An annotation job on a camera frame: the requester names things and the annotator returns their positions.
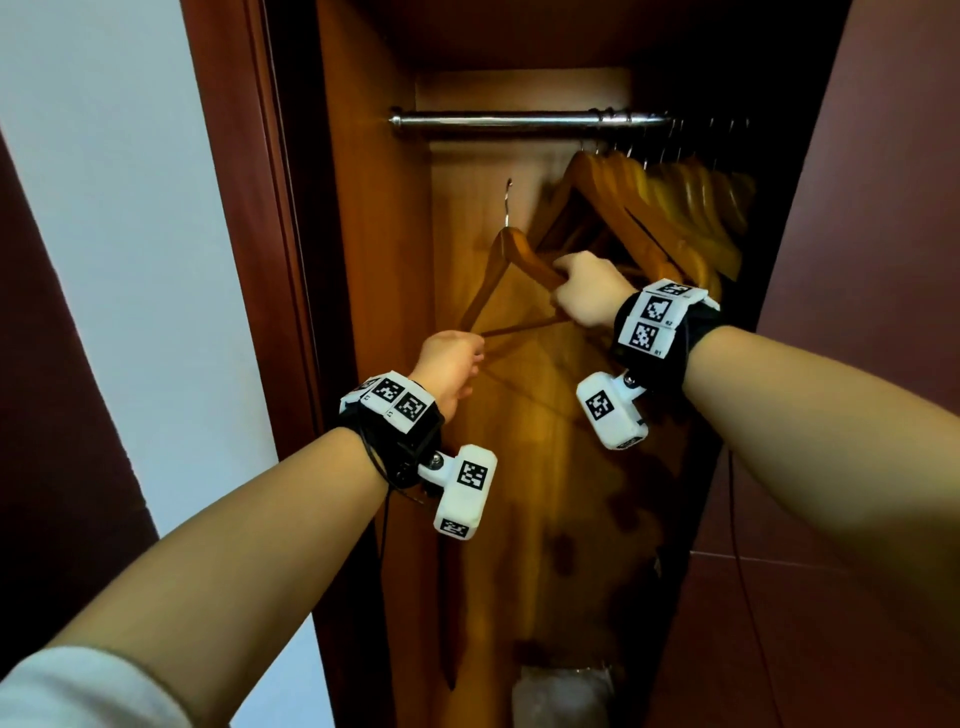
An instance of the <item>hand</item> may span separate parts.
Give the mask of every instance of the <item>hand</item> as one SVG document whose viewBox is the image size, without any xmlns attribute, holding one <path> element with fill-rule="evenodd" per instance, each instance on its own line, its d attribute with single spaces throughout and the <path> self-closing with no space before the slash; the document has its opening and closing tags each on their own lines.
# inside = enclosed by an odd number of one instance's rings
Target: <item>hand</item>
<svg viewBox="0 0 960 728">
<path fill-rule="evenodd" d="M 584 327 L 613 327 L 616 312 L 636 289 L 605 258 L 590 251 L 564 255 L 554 267 L 569 280 L 553 292 L 554 304 Z"/>
<path fill-rule="evenodd" d="M 423 342 L 410 378 L 433 395 L 447 422 L 457 403 L 473 394 L 469 381 L 480 372 L 484 343 L 483 337 L 463 331 L 441 331 Z"/>
</svg>

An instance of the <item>forearm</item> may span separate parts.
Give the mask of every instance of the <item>forearm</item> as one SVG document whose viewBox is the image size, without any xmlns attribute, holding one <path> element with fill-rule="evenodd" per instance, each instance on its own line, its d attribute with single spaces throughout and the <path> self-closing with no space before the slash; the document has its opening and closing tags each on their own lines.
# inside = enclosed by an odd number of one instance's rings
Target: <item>forearm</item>
<svg viewBox="0 0 960 728">
<path fill-rule="evenodd" d="M 960 634 L 960 420 L 889 382 L 735 328 L 693 350 L 684 390 L 780 503 Z"/>
<path fill-rule="evenodd" d="M 127 658 L 199 723 L 226 723 L 386 493 L 359 437 L 334 429 L 156 544 L 53 644 Z"/>
</svg>

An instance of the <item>white sleeve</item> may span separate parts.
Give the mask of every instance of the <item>white sleeve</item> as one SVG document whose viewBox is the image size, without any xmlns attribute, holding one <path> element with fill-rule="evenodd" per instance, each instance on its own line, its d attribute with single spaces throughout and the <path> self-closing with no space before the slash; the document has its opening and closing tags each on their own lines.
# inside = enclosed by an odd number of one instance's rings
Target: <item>white sleeve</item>
<svg viewBox="0 0 960 728">
<path fill-rule="evenodd" d="M 89 647 L 40 650 L 0 683 L 0 728 L 191 728 L 137 667 Z"/>
</svg>

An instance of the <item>wardrobe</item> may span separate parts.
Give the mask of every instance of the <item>wardrobe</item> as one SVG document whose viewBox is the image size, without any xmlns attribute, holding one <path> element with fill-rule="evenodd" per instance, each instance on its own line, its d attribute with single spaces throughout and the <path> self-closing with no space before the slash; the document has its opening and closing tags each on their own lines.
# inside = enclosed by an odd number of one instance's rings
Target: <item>wardrobe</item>
<svg viewBox="0 0 960 728">
<path fill-rule="evenodd" d="M 357 381 L 408 373 L 426 336 L 456 328 L 507 180 L 526 230 L 581 149 L 635 144 L 653 162 L 699 146 L 751 176 L 724 306 L 754 328 L 848 5 L 183 0 L 279 454 L 331 426 Z M 491 138 L 388 121 L 589 109 L 681 126 Z M 719 151 L 689 131 L 707 124 Z M 477 330 L 552 311 L 511 270 Z M 650 437 L 603 449 L 574 397 L 603 370 L 571 323 L 489 341 L 444 431 L 448 451 L 499 459 L 477 535 L 446 539 L 435 502 L 393 497 L 382 569 L 381 514 L 315 612 L 338 725 L 509 725 L 522 667 L 608 668 L 613 724 L 641 724 L 720 443 L 681 399 L 651 398 Z"/>
</svg>

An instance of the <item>chrome rod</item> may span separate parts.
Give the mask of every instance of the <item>chrome rod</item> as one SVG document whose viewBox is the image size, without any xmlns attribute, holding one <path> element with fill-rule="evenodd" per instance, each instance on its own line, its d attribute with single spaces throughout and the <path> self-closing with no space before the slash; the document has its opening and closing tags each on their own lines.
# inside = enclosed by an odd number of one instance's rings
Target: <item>chrome rod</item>
<svg viewBox="0 0 960 728">
<path fill-rule="evenodd" d="M 403 111 L 391 109 L 391 126 L 398 133 L 423 136 L 554 136 L 581 138 L 669 124 L 661 114 L 630 110 L 587 111 Z"/>
</svg>

